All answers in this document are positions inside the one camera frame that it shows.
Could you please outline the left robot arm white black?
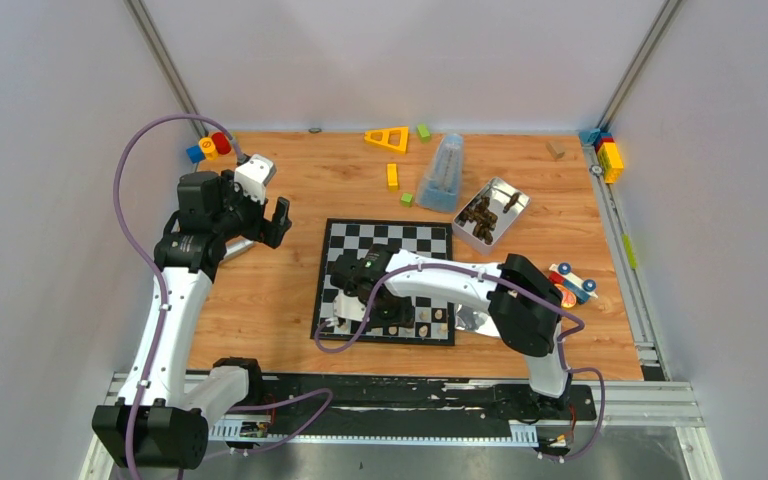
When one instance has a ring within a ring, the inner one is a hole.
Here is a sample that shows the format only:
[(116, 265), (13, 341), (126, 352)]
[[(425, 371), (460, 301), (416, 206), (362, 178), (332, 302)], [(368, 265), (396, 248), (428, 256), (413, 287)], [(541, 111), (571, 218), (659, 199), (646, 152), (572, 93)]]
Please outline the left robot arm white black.
[(114, 404), (96, 408), (92, 429), (115, 463), (190, 470), (205, 456), (208, 432), (232, 407), (258, 411), (266, 400), (253, 359), (224, 358), (191, 391), (185, 389), (195, 327), (229, 241), (242, 237), (277, 248), (292, 225), (280, 197), (265, 218), (274, 168), (200, 171), (177, 185), (178, 208), (148, 256), (152, 303), (134, 365)]

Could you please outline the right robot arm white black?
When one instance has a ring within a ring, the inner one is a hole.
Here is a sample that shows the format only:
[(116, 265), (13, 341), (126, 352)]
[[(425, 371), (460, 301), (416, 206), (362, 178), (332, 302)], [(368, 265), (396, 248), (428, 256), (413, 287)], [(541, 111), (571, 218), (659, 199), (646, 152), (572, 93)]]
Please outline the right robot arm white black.
[(502, 342), (525, 358), (535, 411), (552, 418), (569, 407), (571, 375), (558, 346), (563, 296), (526, 257), (468, 264), (374, 245), (360, 258), (339, 255), (327, 273), (335, 316), (359, 322), (360, 332), (412, 322), (419, 298), (488, 315)]

